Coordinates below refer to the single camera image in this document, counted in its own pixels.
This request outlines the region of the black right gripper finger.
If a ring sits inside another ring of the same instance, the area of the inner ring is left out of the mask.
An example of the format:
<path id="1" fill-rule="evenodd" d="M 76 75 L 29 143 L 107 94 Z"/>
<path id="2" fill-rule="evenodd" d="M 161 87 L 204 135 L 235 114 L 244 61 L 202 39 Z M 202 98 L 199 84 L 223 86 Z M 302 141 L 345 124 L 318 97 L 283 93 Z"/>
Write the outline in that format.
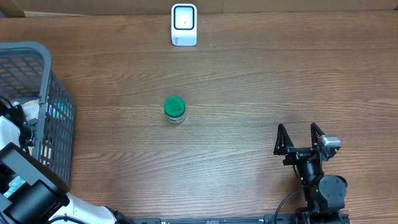
<path id="1" fill-rule="evenodd" d="M 316 123 L 310 125 L 312 146 L 318 143 L 318 140 L 325 134 Z"/>
<path id="2" fill-rule="evenodd" d="M 274 147 L 274 155 L 283 156 L 291 153 L 294 145 L 287 133 L 285 126 L 280 123 L 277 128 L 277 139 Z"/>

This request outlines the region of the green lidded white jar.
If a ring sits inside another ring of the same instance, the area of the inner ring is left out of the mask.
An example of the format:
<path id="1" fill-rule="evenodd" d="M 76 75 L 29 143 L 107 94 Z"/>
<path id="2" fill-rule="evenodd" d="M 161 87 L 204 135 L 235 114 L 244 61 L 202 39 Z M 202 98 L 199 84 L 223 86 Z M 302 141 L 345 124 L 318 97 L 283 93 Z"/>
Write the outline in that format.
<path id="1" fill-rule="evenodd" d="M 179 96 L 168 97 L 164 102 L 164 112 L 171 123 L 180 124 L 186 118 L 185 102 Z"/>

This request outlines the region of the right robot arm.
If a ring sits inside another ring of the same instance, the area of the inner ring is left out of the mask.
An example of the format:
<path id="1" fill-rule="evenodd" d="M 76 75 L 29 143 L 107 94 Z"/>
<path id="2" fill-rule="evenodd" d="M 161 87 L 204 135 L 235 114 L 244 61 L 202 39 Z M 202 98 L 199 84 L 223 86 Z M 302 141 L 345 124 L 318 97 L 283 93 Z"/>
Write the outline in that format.
<path id="1" fill-rule="evenodd" d="M 345 208 L 348 183 L 340 175 L 326 175 L 323 163 L 340 150 L 341 141 L 336 136 L 327 136 L 316 123 L 310 125 L 312 145 L 295 147 L 285 126 L 280 123 L 274 154 L 284 156 L 283 165 L 292 166 L 300 188 L 288 195 L 277 207 L 274 223 L 349 223 L 347 215 L 341 214 Z M 296 209 L 293 215 L 283 218 L 279 212 L 293 196 L 303 193 L 305 207 Z"/>

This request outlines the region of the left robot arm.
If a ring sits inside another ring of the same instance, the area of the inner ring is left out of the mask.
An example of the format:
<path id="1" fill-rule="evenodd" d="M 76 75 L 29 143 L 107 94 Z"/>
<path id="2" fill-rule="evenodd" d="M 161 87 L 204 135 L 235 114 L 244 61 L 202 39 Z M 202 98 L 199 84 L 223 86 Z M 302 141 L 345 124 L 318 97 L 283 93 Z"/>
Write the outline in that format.
<path id="1" fill-rule="evenodd" d="M 132 222 L 70 194 L 56 173 L 30 155 L 32 140 L 22 106 L 1 97 L 1 223 Z"/>

